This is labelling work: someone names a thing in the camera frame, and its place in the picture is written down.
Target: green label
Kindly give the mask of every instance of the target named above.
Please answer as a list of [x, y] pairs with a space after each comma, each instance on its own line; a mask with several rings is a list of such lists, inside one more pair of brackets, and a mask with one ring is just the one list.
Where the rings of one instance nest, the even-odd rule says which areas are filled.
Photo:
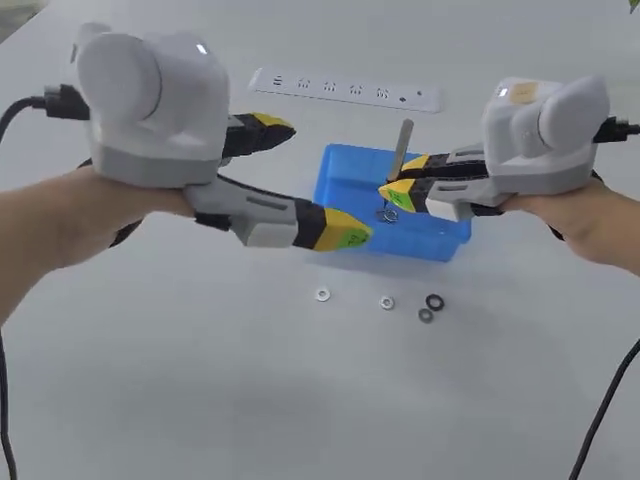
[[409, 197], [409, 194], [407, 193], [398, 193], [393, 190], [389, 190], [389, 198], [391, 199], [391, 203], [398, 205], [404, 210], [409, 210], [410, 212], [415, 210], [413, 203], [411, 202], [411, 197]]
[[367, 243], [371, 235], [364, 230], [352, 229], [348, 230], [340, 239], [338, 248], [359, 247], [360, 245]]

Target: metal rod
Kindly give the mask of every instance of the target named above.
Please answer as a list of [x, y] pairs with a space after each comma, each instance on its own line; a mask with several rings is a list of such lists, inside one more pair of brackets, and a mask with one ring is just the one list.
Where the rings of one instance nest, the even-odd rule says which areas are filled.
[[395, 155], [393, 157], [393, 164], [391, 165], [391, 171], [387, 175], [387, 182], [395, 182], [400, 175], [404, 158], [407, 156], [407, 150], [409, 149], [409, 141], [411, 140], [411, 134], [413, 133], [413, 120], [407, 118], [402, 122], [400, 128], [400, 135], [398, 135], [398, 144], [396, 146]]

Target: power strip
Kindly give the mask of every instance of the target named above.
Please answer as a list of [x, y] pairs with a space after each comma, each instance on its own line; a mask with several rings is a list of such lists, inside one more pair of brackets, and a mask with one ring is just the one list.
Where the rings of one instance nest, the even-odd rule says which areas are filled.
[[249, 90], [416, 112], [438, 113], [442, 110], [439, 88], [388, 85], [276, 67], [259, 68], [249, 83]]

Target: black rubber washer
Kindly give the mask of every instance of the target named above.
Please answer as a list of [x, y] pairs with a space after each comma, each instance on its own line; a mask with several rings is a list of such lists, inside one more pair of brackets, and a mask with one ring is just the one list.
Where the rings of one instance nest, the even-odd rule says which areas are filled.
[[444, 309], [444, 306], [445, 306], [444, 298], [442, 298], [437, 293], [432, 293], [431, 295], [427, 295], [425, 302], [427, 303], [427, 307], [429, 307], [434, 312], [440, 312], [441, 310]]
[[418, 310], [418, 318], [422, 323], [429, 324], [433, 322], [434, 315], [428, 308], [421, 308]]

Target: white tabletop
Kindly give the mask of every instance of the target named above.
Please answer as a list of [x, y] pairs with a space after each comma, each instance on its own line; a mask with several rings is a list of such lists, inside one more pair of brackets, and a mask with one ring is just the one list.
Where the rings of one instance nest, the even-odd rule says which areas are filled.
[[[406, 113], [247, 93], [263, 65], [444, 87], [445, 112], [410, 115], [412, 151], [476, 141], [484, 102], [508, 75], [606, 73], [614, 113], [640, 121], [640, 16], [625, 0], [54, 0], [0, 46], [0, 105], [63, 79], [89, 20], [202, 34], [229, 68], [235, 112], [299, 130], [229, 173], [295, 195], [311, 194], [327, 143], [391, 148]], [[639, 148], [606, 146], [598, 161], [632, 195]], [[0, 186], [86, 156], [80, 125], [25, 113], [0, 146]], [[154, 216], [122, 247], [51, 275], [5, 333], [22, 477], [566, 478], [640, 335], [638, 279], [574, 258], [524, 214], [476, 221], [449, 264], [341, 259], [244, 249]], [[314, 300], [320, 285], [329, 302]], [[416, 313], [432, 292], [448, 305], [426, 326]], [[391, 312], [378, 306], [385, 294]], [[638, 371], [584, 480], [637, 478]]]

